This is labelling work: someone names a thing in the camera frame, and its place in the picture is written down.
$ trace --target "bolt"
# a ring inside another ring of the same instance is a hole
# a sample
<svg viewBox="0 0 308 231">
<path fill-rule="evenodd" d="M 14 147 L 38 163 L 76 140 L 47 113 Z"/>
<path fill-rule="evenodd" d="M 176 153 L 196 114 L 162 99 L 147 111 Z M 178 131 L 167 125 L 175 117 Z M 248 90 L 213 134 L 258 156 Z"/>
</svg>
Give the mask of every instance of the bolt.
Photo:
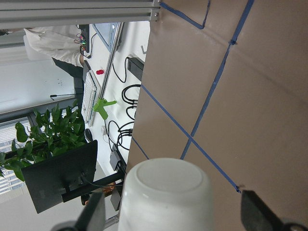
<svg viewBox="0 0 308 231">
<path fill-rule="evenodd" d="M 302 227 L 299 227 L 297 225 L 292 226 L 290 229 L 291 231 L 304 231 Z"/>
</svg>

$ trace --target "person's hand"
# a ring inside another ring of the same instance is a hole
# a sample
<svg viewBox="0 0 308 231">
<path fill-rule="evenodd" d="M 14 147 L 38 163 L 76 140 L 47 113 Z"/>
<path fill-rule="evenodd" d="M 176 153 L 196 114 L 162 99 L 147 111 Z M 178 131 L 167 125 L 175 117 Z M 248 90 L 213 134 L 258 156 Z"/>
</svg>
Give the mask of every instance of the person's hand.
<svg viewBox="0 0 308 231">
<path fill-rule="evenodd" d="M 82 54 L 79 57 L 79 61 L 80 61 L 81 65 L 83 65 L 84 61 L 83 61 L 83 55 Z"/>
</svg>

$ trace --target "dark pants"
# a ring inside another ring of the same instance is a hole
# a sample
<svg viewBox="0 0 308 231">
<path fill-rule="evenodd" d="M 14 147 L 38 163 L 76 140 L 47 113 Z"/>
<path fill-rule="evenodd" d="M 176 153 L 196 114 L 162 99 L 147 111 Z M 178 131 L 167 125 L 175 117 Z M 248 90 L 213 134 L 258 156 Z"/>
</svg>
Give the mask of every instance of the dark pants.
<svg viewBox="0 0 308 231">
<path fill-rule="evenodd" d="M 83 68 L 80 66 L 74 66 L 72 64 L 57 60 L 52 58 L 56 66 L 67 72 L 70 76 L 74 78 L 74 88 L 75 88 L 75 93 L 76 98 L 78 100 L 78 107 L 81 108 L 82 106 L 82 99 L 83 99 L 83 91 L 84 91 L 84 83 L 82 80 L 83 77 Z"/>
</svg>

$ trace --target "white desk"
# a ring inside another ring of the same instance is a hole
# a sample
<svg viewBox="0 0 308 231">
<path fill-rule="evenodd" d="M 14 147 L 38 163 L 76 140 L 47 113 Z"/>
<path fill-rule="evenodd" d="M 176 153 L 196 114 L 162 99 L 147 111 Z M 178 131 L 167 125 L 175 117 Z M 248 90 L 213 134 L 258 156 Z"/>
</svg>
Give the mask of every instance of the white desk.
<svg viewBox="0 0 308 231">
<path fill-rule="evenodd" d="M 95 33 L 92 25 L 90 25 L 90 38 Z M 121 79 L 124 79 L 125 69 L 124 69 L 124 60 L 127 56 L 130 57 L 139 57 L 145 62 L 145 54 L 142 53 L 141 45 L 144 50 L 147 50 L 148 39 L 150 33 L 150 23 L 149 22 L 129 22 L 124 24 L 122 42 L 118 51 L 115 53 L 114 66 L 115 71 L 120 76 Z M 107 67 L 109 57 L 109 51 L 101 41 L 98 35 L 93 38 L 93 52 L 92 58 L 88 59 L 88 62 L 96 73 L 97 70 L 105 70 Z M 102 86 L 104 75 L 96 75 L 96 78 Z M 126 83 L 121 83 L 113 70 L 111 70 L 107 89 L 105 92 L 104 98 L 108 101 L 117 100 L 117 103 L 111 106 L 105 107 L 109 117 L 106 120 L 107 126 L 110 120 L 114 120 L 119 126 L 132 120 L 126 115 L 126 108 L 130 106 L 129 104 L 122 101 L 121 92 L 123 88 L 132 85 L 140 84 L 140 81 L 129 71 L 127 71 L 127 80 Z M 131 99 L 137 99 L 139 96 L 139 89 L 132 88 L 127 91 L 127 96 Z M 130 115 L 134 115 L 133 110 L 129 110 Z M 101 127 L 104 126 L 104 120 L 99 115 L 95 113 L 93 126 L 90 127 L 90 130 L 93 135 L 93 139 L 98 141 L 98 156 L 97 160 L 101 165 L 104 173 L 108 176 L 113 174 L 114 171 L 111 168 L 109 163 L 110 161 L 110 147 L 108 144 L 107 135 L 103 136 L 101 133 Z M 132 128 L 133 124 L 128 125 L 126 128 Z M 110 136 L 113 141 L 117 141 L 118 137 L 117 127 L 114 123 L 110 125 Z M 131 137 L 125 136 L 123 138 L 123 146 L 129 148 Z M 125 161 L 128 159 L 128 151 L 119 147 L 121 154 L 123 155 Z"/>
</svg>

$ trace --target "red object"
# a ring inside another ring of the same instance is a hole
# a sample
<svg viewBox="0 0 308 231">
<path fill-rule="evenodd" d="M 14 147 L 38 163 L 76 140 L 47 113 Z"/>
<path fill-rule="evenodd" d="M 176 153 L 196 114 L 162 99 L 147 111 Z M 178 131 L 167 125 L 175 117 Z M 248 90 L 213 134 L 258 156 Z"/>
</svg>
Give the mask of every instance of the red object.
<svg viewBox="0 0 308 231">
<path fill-rule="evenodd" d="M 102 74 L 104 74 L 104 73 L 105 73 L 104 70 L 98 70 L 98 71 L 96 71 L 96 74 L 98 74 L 98 75 L 102 75 Z"/>
</svg>

